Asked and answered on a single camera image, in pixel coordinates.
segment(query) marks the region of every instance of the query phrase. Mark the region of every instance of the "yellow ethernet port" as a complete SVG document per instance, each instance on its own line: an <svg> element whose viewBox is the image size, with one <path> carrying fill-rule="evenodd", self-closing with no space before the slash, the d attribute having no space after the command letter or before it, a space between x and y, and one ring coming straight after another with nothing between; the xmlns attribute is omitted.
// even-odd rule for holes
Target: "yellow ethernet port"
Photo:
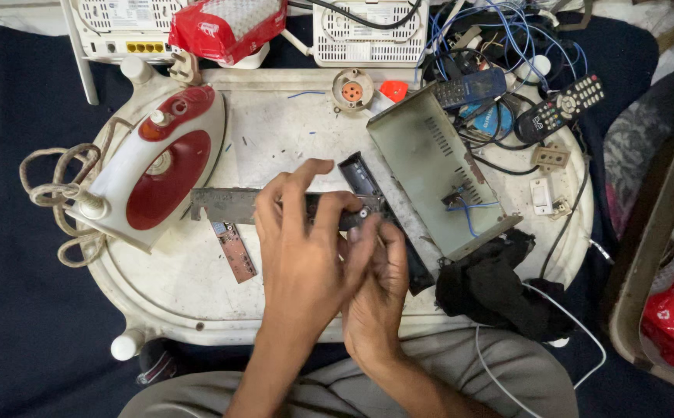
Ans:
<svg viewBox="0 0 674 418"><path fill-rule="evenodd" d="M164 43L125 43L125 49L128 52L140 53L161 53L164 52Z"/></svg>

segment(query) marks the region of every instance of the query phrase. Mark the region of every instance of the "red and white iron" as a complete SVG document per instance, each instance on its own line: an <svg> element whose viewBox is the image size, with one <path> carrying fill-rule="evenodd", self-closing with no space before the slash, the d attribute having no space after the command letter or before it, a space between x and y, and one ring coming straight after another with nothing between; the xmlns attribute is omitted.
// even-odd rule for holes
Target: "red and white iron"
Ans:
<svg viewBox="0 0 674 418"><path fill-rule="evenodd" d="M190 189L209 180L225 122L223 97L211 86L175 93L141 120L89 186L101 204L76 202L67 214L150 252L182 216Z"/></svg>

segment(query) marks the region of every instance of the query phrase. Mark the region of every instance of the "hand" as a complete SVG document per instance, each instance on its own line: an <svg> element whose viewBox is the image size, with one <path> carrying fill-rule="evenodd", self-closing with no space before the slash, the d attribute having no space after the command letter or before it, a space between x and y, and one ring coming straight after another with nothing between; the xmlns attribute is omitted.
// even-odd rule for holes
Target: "hand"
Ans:
<svg viewBox="0 0 674 418"><path fill-rule="evenodd" d="M342 210L362 208L360 200L347 191L323 194L313 227L306 224L306 188L316 174L327 174L333 167L334 161L309 159L295 173L281 173L269 182L255 203L265 286L258 336L264 333L281 343L308 344L309 351L358 289L361 272L376 245L374 239L358 240L352 245L357 255L344 266L340 262L337 242ZM364 227L375 231L378 222L373 218Z"/></svg>
<svg viewBox="0 0 674 418"><path fill-rule="evenodd" d="M354 236L360 232L366 236ZM399 346L399 323L409 287L404 234L396 226L382 223L378 235L384 245L375 246L371 263L364 271L363 285L342 308L344 345L366 373L371 365L404 356ZM367 228L351 230L348 238L350 242L375 242L376 232ZM349 262L355 252L351 244L347 247Z"/></svg>

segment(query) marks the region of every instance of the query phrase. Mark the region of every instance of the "gray pants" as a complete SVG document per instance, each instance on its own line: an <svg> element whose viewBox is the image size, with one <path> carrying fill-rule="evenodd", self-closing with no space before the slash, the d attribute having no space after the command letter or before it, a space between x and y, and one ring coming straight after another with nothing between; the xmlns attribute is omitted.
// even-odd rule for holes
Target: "gray pants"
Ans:
<svg viewBox="0 0 674 418"><path fill-rule="evenodd" d="M436 378L502 416L529 416L491 380L479 362L474 334L460 329L402 343L408 356ZM484 361L502 385L543 418L576 418L569 376L544 347L499 329L481 329ZM136 395L121 418L209 418L221 416L241 379L240 372L184 375ZM343 360L300 377L286 399L287 416L406 416L406 413L354 361Z"/></svg>

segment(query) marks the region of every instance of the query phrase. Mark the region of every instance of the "remote control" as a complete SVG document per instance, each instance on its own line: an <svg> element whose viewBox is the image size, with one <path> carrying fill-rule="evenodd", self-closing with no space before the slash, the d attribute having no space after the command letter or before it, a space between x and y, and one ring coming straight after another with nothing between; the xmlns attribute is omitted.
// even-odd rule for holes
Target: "remote control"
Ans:
<svg viewBox="0 0 674 418"><path fill-rule="evenodd" d="M605 97L598 76L591 74L560 90L553 98L526 110L515 121L515 134L520 142L535 144L577 120L583 111Z"/></svg>
<svg viewBox="0 0 674 418"><path fill-rule="evenodd" d="M455 109L466 103L496 98L505 90L505 71L494 67L436 84L433 93L443 109Z"/></svg>

